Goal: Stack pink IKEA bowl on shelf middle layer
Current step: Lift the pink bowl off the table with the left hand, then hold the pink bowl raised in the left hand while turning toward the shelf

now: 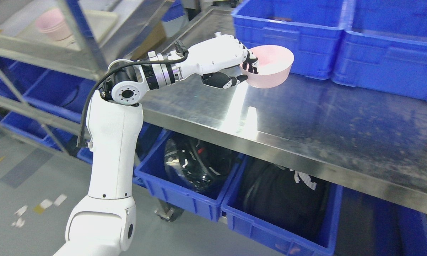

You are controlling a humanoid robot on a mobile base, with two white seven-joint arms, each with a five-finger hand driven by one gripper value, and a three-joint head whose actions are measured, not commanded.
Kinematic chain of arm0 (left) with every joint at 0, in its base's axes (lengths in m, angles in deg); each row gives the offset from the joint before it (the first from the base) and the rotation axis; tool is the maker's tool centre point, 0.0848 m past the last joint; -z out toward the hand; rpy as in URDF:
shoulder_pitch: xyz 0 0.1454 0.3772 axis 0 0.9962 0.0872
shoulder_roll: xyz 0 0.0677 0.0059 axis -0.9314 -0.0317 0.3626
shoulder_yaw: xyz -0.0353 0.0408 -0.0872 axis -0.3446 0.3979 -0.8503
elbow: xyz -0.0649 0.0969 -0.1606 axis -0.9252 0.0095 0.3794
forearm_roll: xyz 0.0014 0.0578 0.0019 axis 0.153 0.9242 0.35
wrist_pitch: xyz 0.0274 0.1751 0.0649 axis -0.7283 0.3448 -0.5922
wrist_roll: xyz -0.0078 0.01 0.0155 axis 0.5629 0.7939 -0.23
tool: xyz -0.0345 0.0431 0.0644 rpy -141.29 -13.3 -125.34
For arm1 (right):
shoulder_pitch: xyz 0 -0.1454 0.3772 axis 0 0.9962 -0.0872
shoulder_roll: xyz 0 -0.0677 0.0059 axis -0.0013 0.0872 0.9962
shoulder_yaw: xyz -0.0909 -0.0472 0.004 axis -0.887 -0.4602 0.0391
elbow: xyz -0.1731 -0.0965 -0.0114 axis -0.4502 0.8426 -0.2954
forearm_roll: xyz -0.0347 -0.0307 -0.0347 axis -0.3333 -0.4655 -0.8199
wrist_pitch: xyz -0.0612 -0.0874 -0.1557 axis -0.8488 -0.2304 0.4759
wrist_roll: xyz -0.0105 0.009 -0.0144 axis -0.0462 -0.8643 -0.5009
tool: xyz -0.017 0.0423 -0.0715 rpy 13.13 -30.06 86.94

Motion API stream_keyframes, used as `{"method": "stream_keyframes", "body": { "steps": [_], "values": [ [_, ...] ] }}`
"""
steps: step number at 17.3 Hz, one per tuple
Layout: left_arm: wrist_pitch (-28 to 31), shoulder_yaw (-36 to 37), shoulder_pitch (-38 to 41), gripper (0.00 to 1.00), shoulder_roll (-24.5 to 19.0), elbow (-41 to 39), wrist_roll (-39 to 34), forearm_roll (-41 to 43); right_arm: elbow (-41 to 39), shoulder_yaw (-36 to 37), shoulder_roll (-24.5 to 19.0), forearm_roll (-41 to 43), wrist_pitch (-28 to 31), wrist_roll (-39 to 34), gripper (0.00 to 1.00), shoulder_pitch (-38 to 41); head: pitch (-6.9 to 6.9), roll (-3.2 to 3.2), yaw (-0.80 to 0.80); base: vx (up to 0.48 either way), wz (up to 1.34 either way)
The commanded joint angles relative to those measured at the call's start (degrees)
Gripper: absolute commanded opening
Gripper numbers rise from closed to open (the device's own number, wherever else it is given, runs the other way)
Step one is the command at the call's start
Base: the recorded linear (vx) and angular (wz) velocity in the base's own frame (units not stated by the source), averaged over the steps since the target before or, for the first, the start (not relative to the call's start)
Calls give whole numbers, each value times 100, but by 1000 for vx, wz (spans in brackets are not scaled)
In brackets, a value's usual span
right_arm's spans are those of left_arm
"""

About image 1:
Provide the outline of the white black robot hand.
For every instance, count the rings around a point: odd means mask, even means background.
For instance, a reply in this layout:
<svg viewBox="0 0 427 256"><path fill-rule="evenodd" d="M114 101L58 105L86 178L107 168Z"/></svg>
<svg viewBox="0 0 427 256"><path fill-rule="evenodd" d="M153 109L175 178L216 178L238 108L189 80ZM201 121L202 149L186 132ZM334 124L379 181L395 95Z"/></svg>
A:
<svg viewBox="0 0 427 256"><path fill-rule="evenodd" d="M239 65L249 73L259 73L256 55L231 34L222 34L197 43L189 47L188 52L186 60L176 64L181 80L197 74L201 76L204 85L229 89L246 81L248 76L228 76L221 70Z"/></svg>

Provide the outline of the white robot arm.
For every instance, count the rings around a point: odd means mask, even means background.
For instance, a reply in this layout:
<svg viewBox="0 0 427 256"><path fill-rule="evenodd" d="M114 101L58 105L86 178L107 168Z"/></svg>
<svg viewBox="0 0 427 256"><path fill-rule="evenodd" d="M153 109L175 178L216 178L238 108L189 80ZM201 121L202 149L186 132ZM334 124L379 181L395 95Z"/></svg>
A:
<svg viewBox="0 0 427 256"><path fill-rule="evenodd" d="M93 153L87 195L72 210L65 243L56 256L118 256L129 249L136 228L132 180L143 125L141 99L183 79L178 64L187 49L149 52L145 60L118 59L89 92L77 145Z"/></svg>

